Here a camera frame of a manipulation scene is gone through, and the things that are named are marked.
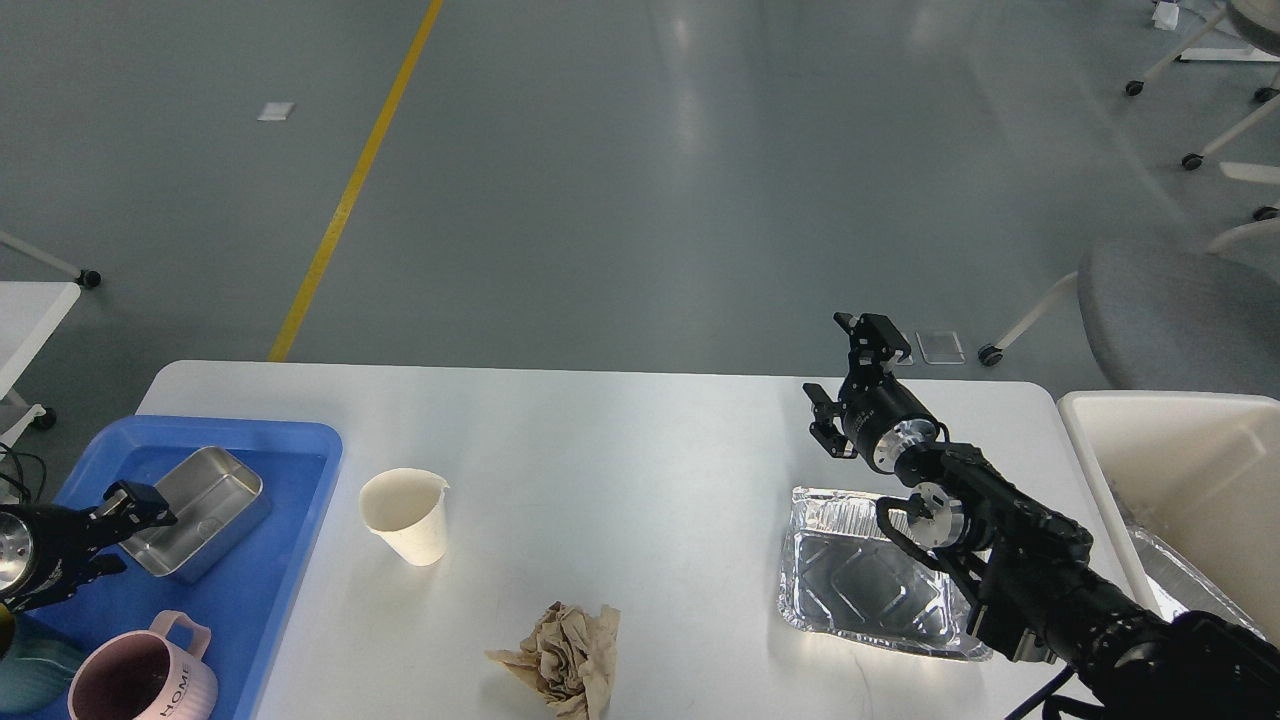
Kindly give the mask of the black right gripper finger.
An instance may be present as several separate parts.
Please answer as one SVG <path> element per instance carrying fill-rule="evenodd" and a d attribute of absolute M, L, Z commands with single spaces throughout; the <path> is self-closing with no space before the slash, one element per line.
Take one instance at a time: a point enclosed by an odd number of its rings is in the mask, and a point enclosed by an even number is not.
<path fill-rule="evenodd" d="M 891 319 L 882 314 L 835 313 L 833 320 L 849 337 L 849 370 L 840 393 L 865 393 L 895 380 L 893 351 L 890 342 L 902 334 Z"/>
<path fill-rule="evenodd" d="M 858 457 L 855 443 L 837 428 L 836 423 L 844 419 L 845 404 L 832 400 L 818 383 L 804 383 L 803 391 L 812 405 L 813 421 L 809 425 L 812 437 L 831 457 Z"/>

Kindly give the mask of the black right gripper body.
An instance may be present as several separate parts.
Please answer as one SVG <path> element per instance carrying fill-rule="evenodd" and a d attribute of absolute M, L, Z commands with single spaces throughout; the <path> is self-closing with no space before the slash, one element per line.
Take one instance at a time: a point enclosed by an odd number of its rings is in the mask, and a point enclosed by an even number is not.
<path fill-rule="evenodd" d="M 919 398 L 900 380 L 886 378 L 874 386 L 845 380 L 838 391 L 842 428 L 867 465 L 883 475 L 895 474 L 902 454 L 946 434 Z"/>

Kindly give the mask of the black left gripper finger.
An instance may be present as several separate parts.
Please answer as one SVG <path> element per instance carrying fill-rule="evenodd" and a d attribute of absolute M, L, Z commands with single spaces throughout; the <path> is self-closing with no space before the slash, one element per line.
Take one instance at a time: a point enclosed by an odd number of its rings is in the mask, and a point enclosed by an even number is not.
<path fill-rule="evenodd" d="M 96 507 L 70 512 L 61 546 L 69 551 L 101 551 L 142 530 L 173 527 L 177 521 L 170 503 L 154 486 L 116 480 Z"/>
<path fill-rule="evenodd" d="M 83 562 L 60 560 L 50 577 L 40 587 L 44 601 L 65 601 L 74 597 L 82 585 L 91 584 L 102 577 L 111 577 L 127 570 L 125 561 L 116 553 L 100 553 Z"/>

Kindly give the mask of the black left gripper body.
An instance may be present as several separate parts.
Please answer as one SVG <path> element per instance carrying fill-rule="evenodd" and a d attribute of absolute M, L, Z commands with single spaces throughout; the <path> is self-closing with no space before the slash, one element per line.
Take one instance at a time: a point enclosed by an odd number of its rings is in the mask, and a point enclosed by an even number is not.
<path fill-rule="evenodd" d="M 1 597 L 10 612 L 28 612 L 70 598 L 67 543 L 56 533 L 70 527 L 59 505 L 4 505 L 1 510 Z"/>

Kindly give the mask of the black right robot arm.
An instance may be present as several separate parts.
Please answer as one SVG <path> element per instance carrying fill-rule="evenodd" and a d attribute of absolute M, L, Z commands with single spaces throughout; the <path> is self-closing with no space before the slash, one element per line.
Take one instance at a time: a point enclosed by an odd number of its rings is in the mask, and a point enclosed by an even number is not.
<path fill-rule="evenodd" d="M 970 605 L 966 633 L 1004 657 L 1065 669 L 1014 710 L 1046 719 L 1275 719 L 1277 650 L 1206 611 L 1171 621 L 1091 569 L 1092 534 L 1006 480 L 895 375 L 910 343 L 884 315 L 836 313 L 849 370 L 817 383 L 810 433 L 832 457 L 861 457 L 910 495 L 876 502 L 879 530 L 950 577 Z"/>

